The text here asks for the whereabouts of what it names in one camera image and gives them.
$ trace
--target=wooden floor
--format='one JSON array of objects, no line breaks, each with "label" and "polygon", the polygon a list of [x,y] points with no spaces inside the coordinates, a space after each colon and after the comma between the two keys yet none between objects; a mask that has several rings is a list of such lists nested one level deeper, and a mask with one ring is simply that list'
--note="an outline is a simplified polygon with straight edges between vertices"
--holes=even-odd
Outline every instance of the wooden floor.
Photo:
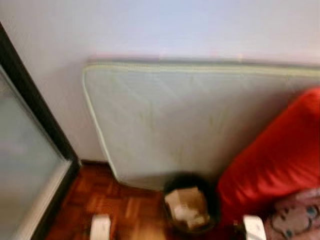
[{"label": "wooden floor", "polygon": [[85,165],[69,190],[46,240],[89,240],[95,214],[111,216],[114,240],[224,240],[225,229],[181,235],[166,221],[161,192],[119,184],[107,165]]}]

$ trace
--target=white mattress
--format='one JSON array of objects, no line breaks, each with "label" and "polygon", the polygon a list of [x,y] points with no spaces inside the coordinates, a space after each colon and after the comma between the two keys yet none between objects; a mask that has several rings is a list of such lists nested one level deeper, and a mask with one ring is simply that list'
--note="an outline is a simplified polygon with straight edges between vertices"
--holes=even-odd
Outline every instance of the white mattress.
[{"label": "white mattress", "polygon": [[216,178],[317,68],[98,62],[83,90],[118,181],[156,189],[177,172]]}]

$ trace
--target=red pillow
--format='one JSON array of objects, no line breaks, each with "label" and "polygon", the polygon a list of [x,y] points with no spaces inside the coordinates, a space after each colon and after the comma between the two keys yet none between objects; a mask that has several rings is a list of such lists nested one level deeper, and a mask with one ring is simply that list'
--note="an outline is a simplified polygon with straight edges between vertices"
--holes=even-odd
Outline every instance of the red pillow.
[{"label": "red pillow", "polygon": [[257,215],[279,197],[320,186],[320,87],[300,96],[219,180],[222,224]]}]

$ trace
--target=red fabric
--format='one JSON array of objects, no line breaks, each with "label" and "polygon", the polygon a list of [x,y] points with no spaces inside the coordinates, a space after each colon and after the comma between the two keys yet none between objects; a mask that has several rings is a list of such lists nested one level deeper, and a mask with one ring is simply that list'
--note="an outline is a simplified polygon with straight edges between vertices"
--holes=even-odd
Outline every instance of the red fabric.
[{"label": "red fabric", "polygon": [[300,96],[219,180],[222,224],[259,214],[279,197],[320,186],[320,87]]}]

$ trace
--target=white wall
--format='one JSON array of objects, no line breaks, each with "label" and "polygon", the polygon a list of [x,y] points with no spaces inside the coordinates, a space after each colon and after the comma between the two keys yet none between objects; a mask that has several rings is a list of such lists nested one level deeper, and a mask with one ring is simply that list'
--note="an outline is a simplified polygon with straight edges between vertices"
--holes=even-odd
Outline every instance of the white wall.
[{"label": "white wall", "polygon": [[1,0],[0,20],[82,159],[104,158],[81,88],[89,57],[320,64],[319,0]]}]

